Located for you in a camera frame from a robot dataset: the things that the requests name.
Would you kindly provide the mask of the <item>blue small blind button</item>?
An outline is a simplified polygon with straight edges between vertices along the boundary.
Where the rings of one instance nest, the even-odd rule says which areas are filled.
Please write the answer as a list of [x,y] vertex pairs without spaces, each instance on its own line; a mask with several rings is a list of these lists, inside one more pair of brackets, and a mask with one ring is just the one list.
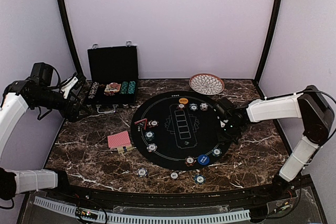
[[210,158],[209,158],[208,155],[202,154],[202,155],[200,155],[200,156],[197,158],[197,162],[198,162],[200,165],[206,166],[206,165],[209,164],[209,162],[210,162]]

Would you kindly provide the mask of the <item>blue white chip top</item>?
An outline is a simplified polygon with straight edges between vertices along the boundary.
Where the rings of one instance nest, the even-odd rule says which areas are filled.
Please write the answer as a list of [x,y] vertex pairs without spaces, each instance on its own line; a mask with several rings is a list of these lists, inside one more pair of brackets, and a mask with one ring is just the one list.
[[208,110],[208,104],[207,104],[207,103],[201,103],[201,104],[199,105],[199,107],[200,107],[200,109],[201,109],[202,111],[206,111],[206,110]]

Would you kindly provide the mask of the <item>single blue chip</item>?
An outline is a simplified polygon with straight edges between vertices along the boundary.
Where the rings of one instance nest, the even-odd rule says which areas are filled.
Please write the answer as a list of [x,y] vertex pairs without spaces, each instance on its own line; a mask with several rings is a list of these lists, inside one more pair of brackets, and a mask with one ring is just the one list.
[[190,108],[191,111],[197,111],[198,110],[198,106],[197,106],[196,103],[191,103],[189,105],[189,108]]

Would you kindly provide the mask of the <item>orange big blind button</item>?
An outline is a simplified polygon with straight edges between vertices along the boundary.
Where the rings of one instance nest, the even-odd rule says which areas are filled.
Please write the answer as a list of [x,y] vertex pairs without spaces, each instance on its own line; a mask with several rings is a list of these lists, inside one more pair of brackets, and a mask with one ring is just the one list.
[[178,102],[179,102],[180,104],[188,104],[188,99],[187,99],[187,98],[180,98],[180,99],[178,100]]

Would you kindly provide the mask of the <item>brown white chip stack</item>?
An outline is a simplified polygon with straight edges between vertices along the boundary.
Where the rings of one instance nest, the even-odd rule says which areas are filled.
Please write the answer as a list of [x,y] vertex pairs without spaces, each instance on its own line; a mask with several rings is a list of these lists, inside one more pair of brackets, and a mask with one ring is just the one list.
[[177,172],[172,172],[172,173],[170,174],[170,178],[173,179],[173,180],[178,179],[178,177],[179,177],[179,175],[178,175]]

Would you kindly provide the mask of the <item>red triangular all-in button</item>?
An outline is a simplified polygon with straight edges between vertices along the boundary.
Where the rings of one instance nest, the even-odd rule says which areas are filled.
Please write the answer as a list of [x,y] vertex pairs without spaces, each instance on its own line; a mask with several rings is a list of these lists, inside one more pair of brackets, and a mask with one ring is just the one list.
[[147,123],[148,123],[147,119],[141,119],[141,120],[136,121],[134,124],[146,130]]

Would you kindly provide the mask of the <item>blue white chip stack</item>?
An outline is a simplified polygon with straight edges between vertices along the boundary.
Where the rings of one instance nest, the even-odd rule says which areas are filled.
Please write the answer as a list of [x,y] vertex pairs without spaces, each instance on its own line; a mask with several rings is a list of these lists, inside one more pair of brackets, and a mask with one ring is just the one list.
[[148,174],[148,171],[145,168],[139,168],[137,171],[137,174],[139,177],[146,177]]

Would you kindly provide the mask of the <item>red playing card deck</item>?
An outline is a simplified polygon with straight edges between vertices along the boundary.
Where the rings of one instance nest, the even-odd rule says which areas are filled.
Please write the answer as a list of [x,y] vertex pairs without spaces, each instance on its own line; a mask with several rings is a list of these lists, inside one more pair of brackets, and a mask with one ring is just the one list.
[[131,151],[133,146],[128,131],[108,136],[108,147],[111,150],[117,150],[119,154]]

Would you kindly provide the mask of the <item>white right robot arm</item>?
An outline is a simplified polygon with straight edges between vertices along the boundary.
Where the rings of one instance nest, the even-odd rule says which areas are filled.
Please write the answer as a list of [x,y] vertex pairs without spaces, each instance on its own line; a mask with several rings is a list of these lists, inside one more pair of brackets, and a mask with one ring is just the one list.
[[309,165],[318,150],[335,135],[335,112],[327,99],[335,101],[331,95],[310,85],[298,92],[264,97],[240,106],[227,99],[214,104],[213,110],[222,123],[224,142],[237,142],[249,124],[281,119],[302,121],[301,139],[279,170],[280,179],[268,187],[271,199],[278,200],[286,194],[287,182]]

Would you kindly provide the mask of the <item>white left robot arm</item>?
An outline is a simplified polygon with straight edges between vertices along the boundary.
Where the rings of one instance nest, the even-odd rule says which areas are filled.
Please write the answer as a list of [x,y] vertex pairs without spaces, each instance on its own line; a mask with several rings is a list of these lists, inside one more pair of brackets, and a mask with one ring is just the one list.
[[[35,63],[28,78],[14,81],[6,87],[1,103],[1,151],[4,151],[15,126],[28,109],[47,109],[46,113],[39,113],[38,120],[57,110],[70,122],[80,118],[80,111],[90,112],[74,94],[85,83],[83,74],[75,73],[65,81],[58,80],[52,86],[52,76],[56,73],[57,70],[49,64]],[[2,200],[13,200],[18,194],[41,189],[53,189],[63,201],[74,197],[74,189],[69,185],[68,175],[63,170],[1,168]]]

